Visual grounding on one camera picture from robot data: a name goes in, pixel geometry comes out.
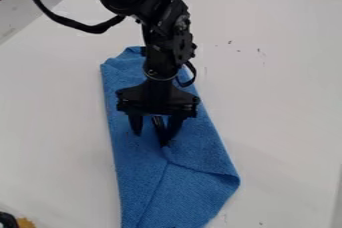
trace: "blue towel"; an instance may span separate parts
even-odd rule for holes
[[[145,80],[140,50],[127,48],[101,66],[122,227],[203,227],[237,190],[239,176],[202,104],[170,147],[160,147],[151,117],[144,117],[141,137],[133,134],[127,116],[116,110],[115,91]],[[188,78],[184,70],[179,76]],[[196,94],[194,86],[187,91]]]

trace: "table surface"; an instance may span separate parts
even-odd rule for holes
[[[196,86],[242,177],[208,227],[332,227],[341,0],[185,1]],[[112,16],[96,0],[55,10],[88,23]],[[99,65],[139,44],[132,19],[98,36],[41,17],[0,47],[0,207],[42,227],[120,227]]]

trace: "yellow object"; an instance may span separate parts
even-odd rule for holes
[[[36,228],[34,223],[32,223],[30,220],[27,220],[26,218],[17,219],[17,223],[19,225],[19,228]]]

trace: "white tabletop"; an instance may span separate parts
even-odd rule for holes
[[[196,86],[242,177],[208,227],[332,227],[341,0],[185,1]],[[112,16],[96,0],[55,10]],[[0,206],[50,228],[120,227],[99,65],[142,43],[133,20],[94,36],[41,17],[0,47]]]

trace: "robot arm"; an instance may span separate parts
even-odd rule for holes
[[[162,124],[160,116],[153,122],[162,145],[181,128],[182,122],[196,117],[199,98],[179,90],[173,85],[176,79],[180,87],[191,85],[196,78],[196,69],[190,63],[195,57],[196,45],[190,33],[190,14],[182,0],[100,0],[102,4],[117,14],[113,19],[95,26],[58,16],[48,10],[40,0],[34,0],[38,7],[52,20],[63,25],[90,33],[103,33],[111,26],[132,16],[142,24],[146,47],[143,72],[147,80],[136,87],[117,92],[119,111],[129,116],[131,127],[136,134],[142,130],[142,116],[168,115],[169,124]],[[180,82],[177,74],[185,65],[193,73],[193,78]]]

